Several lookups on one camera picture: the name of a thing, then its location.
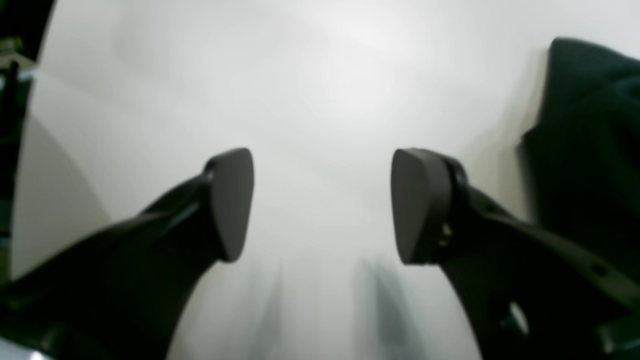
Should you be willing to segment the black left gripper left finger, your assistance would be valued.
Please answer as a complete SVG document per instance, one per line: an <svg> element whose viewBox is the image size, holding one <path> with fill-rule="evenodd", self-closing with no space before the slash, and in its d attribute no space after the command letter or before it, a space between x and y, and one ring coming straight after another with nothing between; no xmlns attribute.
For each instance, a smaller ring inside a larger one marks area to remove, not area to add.
<svg viewBox="0 0 640 360"><path fill-rule="evenodd" d="M3 360L164 360L189 298L217 262L242 254L252 153L198 175L1 288Z"/></svg>

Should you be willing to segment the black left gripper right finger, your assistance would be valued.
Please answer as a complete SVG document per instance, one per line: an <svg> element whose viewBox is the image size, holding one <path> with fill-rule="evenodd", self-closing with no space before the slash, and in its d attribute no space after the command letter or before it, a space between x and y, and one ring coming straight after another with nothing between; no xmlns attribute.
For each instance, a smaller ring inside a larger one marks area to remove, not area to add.
<svg viewBox="0 0 640 360"><path fill-rule="evenodd" d="M436 265L485 360L637 360L639 283L576 242L523 222L472 187L455 158L391 160L405 265Z"/></svg>

